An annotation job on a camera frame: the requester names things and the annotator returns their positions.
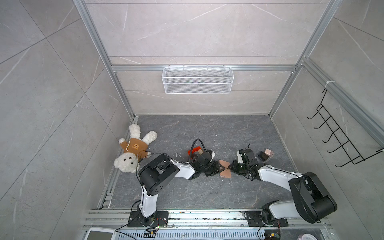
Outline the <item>tan leather card holder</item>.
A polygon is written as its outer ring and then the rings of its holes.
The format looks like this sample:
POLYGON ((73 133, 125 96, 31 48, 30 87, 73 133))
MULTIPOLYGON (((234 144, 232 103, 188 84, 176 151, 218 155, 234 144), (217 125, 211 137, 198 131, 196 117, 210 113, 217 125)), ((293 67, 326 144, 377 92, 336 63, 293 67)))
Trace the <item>tan leather card holder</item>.
POLYGON ((224 160, 219 160, 219 164, 220 164, 220 177, 230 179, 232 177, 231 170, 229 169, 230 163, 224 160))

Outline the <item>red plastic tray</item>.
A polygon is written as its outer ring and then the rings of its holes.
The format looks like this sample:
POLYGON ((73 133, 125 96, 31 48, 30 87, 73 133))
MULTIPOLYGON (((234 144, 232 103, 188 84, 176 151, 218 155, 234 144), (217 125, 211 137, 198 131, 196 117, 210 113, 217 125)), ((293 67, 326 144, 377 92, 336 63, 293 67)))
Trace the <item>red plastic tray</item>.
POLYGON ((195 148, 193 148, 192 151, 191 151, 191 150, 188 151, 188 155, 189 155, 190 153, 198 152, 198 151, 200 151, 201 149, 202 149, 201 147, 195 147, 195 148))

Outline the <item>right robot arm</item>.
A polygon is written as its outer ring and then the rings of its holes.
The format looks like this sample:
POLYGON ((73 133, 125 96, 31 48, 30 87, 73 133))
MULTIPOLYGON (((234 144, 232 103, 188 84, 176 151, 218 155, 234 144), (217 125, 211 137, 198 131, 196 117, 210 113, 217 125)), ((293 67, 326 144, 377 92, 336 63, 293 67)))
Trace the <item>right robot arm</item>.
POLYGON ((278 219, 302 218, 310 224, 334 213, 338 205, 315 173, 289 172, 260 163, 252 150, 241 149, 238 159, 229 165, 229 170, 253 181, 264 181, 280 186, 292 194, 292 200, 272 201, 263 206, 261 219, 272 224, 278 219))

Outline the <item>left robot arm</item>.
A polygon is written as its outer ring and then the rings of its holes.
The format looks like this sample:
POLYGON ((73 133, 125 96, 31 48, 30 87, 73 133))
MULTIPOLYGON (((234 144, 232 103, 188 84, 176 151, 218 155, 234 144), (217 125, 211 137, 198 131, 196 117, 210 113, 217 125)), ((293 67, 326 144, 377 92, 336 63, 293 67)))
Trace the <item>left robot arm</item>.
POLYGON ((141 216, 145 219, 155 216, 158 195, 174 178, 193 180, 201 174, 211 177, 225 169, 214 160, 214 152, 211 150, 191 150, 187 162, 179 162, 167 154, 160 154, 139 171, 138 179, 142 188, 139 204, 141 216))

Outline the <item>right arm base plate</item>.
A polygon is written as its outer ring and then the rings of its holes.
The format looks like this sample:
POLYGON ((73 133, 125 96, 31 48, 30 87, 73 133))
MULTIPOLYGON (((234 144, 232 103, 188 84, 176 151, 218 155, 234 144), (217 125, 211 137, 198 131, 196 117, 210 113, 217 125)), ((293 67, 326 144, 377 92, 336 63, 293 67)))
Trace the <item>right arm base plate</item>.
POLYGON ((287 219, 281 218, 277 219, 272 216, 266 210, 258 210, 258 211, 245 211, 244 217, 248 221, 249 227, 288 227, 289 223, 287 219))

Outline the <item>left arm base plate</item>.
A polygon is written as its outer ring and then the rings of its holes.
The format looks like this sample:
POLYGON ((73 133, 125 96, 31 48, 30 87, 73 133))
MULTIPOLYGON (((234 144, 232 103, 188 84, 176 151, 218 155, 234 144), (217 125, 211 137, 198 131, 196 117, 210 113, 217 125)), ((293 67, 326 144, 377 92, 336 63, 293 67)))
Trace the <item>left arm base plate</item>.
POLYGON ((143 214, 138 212, 131 212, 127 227, 128 228, 156 228, 167 227, 169 219, 168 211, 156 211, 151 216, 145 218, 143 214))

